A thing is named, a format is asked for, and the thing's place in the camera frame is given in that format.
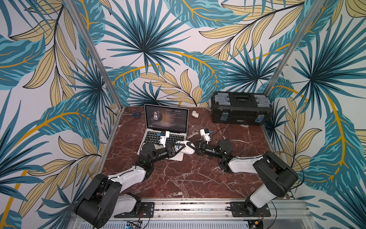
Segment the white wireless mouse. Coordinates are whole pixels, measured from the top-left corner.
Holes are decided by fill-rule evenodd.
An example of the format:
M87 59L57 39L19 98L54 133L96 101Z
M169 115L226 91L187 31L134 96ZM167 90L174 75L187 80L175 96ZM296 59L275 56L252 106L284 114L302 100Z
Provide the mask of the white wireless mouse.
M194 154L194 149L196 149L195 147L190 146L190 141L179 141L177 143L184 143L185 144L185 148L182 150L184 154L187 155L192 155Z

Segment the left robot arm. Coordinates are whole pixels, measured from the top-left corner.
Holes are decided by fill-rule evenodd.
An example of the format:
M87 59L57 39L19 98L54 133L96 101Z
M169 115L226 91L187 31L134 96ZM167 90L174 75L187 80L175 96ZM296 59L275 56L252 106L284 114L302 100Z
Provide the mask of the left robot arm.
M73 212L100 229L111 217L135 211L139 198L124 194L118 204L120 193L148 179L154 171L155 162L173 158L185 147L186 142L166 144L160 149L153 143L145 143L138 160L130 169L109 176L98 174L83 192Z

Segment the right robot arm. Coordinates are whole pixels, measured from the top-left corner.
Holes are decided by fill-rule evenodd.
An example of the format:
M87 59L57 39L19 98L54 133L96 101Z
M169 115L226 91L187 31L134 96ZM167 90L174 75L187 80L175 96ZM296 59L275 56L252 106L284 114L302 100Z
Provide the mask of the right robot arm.
M274 152L255 157L235 157L233 145L220 140L216 146L208 141L187 142L187 147L198 155L207 155L219 159L219 167L227 173L253 173L262 180L263 185L255 190L245 201L244 209L254 215L268 202L284 197L298 181L298 174Z

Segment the silver laptop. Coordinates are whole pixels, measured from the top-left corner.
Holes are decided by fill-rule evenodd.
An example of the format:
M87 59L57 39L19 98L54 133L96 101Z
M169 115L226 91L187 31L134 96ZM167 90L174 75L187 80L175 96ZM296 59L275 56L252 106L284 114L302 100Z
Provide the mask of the silver laptop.
M188 131L189 110L186 108L144 105L146 131L138 150L140 154L143 146L148 144L158 150L163 148L161 135L169 132L166 144L185 141Z

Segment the small white plastic fitting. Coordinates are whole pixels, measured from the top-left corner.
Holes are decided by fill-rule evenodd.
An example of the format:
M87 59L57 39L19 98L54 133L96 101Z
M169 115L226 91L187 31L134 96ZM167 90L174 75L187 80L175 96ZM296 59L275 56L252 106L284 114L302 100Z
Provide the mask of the small white plastic fitting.
M199 113L198 113L198 112L196 112L195 110L193 110L193 111L192 111L191 115L192 115L192 117L194 117L194 118L198 118L198 117L199 117Z

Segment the black plastic toolbox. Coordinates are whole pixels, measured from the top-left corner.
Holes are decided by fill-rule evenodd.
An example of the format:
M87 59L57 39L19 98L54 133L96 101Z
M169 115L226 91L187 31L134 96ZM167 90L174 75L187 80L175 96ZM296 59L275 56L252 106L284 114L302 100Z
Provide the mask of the black plastic toolbox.
M211 112L214 123L261 126L273 107L264 94L218 91L212 95Z

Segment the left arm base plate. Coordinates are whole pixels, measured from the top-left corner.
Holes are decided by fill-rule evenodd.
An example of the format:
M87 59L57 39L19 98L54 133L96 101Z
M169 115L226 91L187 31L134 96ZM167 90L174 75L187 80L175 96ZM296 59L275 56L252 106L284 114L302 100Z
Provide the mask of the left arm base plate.
M116 219L125 218L152 218L154 216L154 202L141 202L137 203L132 210L127 210L120 214L116 214L113 217Z

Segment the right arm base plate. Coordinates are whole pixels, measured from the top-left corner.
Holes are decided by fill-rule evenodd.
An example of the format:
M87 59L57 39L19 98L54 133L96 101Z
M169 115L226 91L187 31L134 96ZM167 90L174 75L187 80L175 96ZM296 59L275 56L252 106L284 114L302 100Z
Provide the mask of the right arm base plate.
M270 217L271 213L267 204L258 208L254 204L247 202L230 202L227 211L232 213L233 217Z

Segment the left aluminium frame post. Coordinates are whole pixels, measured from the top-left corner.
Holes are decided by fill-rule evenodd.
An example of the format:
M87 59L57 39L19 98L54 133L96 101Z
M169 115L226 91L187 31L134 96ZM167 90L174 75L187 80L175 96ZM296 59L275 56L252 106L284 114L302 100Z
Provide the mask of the left aluminium frame post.
M94 63L97 65L99 72L101 73L102 79L105 81L107 88L109 89L113 101L116 103L118 110L123 111L124 107L120 103L119 96L115 92L115 89L112 85L112 82L109 78L108 72L100 58L97 49L92 41L92 37L89 34L87 26L85 25L80 12L77 9L75 1L72 0L65 0L64 1L66 7L69 10L71 18L73 19L77 29L79 30L81 37L83 38L86 48L90 51L91 58L94 60Z

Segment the aluminium frame post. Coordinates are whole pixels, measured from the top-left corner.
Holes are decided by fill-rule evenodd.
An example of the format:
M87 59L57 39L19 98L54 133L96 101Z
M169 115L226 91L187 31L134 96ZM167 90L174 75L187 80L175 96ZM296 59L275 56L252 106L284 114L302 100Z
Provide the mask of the aluminium frame post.
M284 53L281 55L281 60L264 89L265 95L269 96L271 89L282 73L288 60L308 33L313 20L321 10L324 3L325 1L306 1L293 29L276 42L276 44L282 44L283 46L276 48L274 52L280 53L280 51L283 51Z
M108 72L100 58L97 49L92 41L92 37L89 34L87 26L85 25L80 12L77 9L75 1L72 0L65 0L64 1L66 7L69 10L71 18L73 19L77 29L79 30L81 37L83 38L86 48L90 51L91 58L94 60L94 63L97 65L99 72L101 73L102 79L105 81L107 88L109 89L113 101L116 103L118 110L123 111L124 107L120 103L119 96L115 92L115 89L112 85L112 82L109 78Z

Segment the aluminium front rail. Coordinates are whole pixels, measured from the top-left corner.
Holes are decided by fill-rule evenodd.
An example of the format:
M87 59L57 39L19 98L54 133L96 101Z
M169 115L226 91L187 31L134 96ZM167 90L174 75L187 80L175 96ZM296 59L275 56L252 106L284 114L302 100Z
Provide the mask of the aluminium front rail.
M234 217L228 198L144 198L153 202L142 218L111 218L105 229L315 229L306 202L278 199L255 217Z

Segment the right aluminium frame post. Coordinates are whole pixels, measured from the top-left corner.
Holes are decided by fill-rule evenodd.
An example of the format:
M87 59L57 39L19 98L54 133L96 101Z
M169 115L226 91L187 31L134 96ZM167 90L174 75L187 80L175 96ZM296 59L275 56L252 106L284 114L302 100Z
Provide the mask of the right aluminium frame post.
M324 3L325 1L306 1L293 29L276 42L276 44L282 44L283 46L276 48L274 52L280 53L280 51L283 51L284 53L281 55L281 60L264 89L265 95L269 96L271 89L282 73L288 60L308 33L313 20L321 10Z

